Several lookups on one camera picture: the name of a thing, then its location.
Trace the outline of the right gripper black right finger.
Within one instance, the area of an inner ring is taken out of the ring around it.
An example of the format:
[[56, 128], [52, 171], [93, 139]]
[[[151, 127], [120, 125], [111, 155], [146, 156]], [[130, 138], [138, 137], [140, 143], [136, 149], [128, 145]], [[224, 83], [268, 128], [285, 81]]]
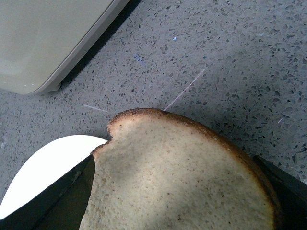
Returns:
[[307, 185], [281, 170], [259, 155], [254, 162], [271, 182], [280, 201], [285, 230], [305, 230], [307, 228]]

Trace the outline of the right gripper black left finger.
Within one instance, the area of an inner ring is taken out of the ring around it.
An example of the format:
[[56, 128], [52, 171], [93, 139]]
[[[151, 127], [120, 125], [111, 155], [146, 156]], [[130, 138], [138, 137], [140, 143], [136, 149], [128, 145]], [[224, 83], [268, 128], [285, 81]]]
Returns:
[[85, 214], [95, 173], [93, 155], [1, 219], [2, 230], [77, 230]]

